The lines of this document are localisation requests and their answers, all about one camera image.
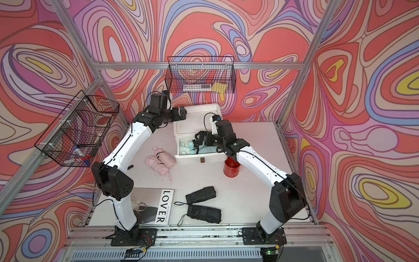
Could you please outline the mint green umbrella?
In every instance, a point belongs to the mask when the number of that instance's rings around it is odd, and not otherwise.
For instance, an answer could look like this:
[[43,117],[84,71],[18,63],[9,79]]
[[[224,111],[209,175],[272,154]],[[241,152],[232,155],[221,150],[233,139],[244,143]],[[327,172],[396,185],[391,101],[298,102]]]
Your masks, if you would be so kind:
[[217,147],[216,146],[203,146],[201,148],[198,148],[196,151],[196,154],[208,154],[208,153],[217,153]]
[[189,141],[187,143],[184,141],[181,141],[179,144],[179,150],[180,150],[180,155],[182,156],[196,154],[196,149],[192,141]]

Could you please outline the white three-drawer cabinet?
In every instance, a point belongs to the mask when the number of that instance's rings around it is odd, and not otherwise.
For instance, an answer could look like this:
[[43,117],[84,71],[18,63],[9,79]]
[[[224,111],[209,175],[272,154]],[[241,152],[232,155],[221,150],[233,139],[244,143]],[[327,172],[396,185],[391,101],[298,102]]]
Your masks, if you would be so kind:
[[198,164],[200,158],[205,158],[205,163],[223,162],[227,159],[224,153],[208,153],[195,155],[180,155],[179,144],[181,141],[189,142],[195,139],[195,134],[203,131],[211,132],[211,117],[214,114],[222,117],[222,112],[218,104],[205,104],[185,107],[187,118],[183,121],[174,123],[174,135],[177,145],[175,159],[180,165]]

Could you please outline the black umbrella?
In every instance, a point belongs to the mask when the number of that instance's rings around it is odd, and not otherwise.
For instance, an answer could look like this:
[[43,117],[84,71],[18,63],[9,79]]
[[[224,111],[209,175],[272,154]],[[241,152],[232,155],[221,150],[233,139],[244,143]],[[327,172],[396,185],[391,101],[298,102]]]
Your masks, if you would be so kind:
[[201,203],[210,199],[215,198],[217,195],[216,190],[213,186],[204,187],[198,191],[195,191],[191,194],[185,196],[187,205],[192,205],[195,203]]
[[213,207],[189,205],[187,213],[184,214],[179,220],[177,224],[178,227],[183,224],[183,219],[185,216],[208,223],[219,224],[222,220],[222,211]]

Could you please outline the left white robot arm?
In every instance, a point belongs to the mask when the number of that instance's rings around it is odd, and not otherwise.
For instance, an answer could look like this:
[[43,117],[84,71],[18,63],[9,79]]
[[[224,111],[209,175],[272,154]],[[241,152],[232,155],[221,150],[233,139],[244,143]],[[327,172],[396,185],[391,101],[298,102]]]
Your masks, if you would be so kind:
[[133,118],[122,141],[101,162],[91,166],[95,184],[107,201],[111,202],[116,217],[116,232],[133,235],[139,223],[134,215],[131,192],[134,180],[127,175],[128,167],[143,143],[168,123],[184,121],[185,107],[173,107],[169,91],[151,92],[149,105]]

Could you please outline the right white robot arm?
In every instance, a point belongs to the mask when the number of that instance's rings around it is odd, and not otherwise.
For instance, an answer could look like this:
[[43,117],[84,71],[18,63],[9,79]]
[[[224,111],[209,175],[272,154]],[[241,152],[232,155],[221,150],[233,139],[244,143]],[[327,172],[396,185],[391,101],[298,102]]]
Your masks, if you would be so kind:
[[244,139],[238,138],[228,120],[213,121],[210,142],[222,153],[249,169],[271,189],[269,212],[256,224],[256,233],[266,242],[281,226],[307,206],[301,177],[288,174],[260,156]]

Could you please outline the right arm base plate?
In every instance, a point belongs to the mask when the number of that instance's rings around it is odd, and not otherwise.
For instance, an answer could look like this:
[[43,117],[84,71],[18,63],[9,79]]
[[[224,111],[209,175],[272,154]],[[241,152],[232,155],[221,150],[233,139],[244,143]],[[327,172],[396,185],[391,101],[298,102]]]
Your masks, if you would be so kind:
[[287,244],[287,239],[283,228],[278,228],[275,232],[265,235],[259,228],[246,227],[238,231],[238,236],[242,238],[244,245],[282,246]]

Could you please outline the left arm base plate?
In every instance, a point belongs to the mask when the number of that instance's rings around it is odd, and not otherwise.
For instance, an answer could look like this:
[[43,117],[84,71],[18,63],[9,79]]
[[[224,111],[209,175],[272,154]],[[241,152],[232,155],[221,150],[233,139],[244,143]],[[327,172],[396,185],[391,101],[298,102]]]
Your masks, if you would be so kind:
[[115,228],[112,235],[106,237],[111,240],[111,246],[146,246],[155,245],[157,236],[156,228],[133,228],[130,231]]

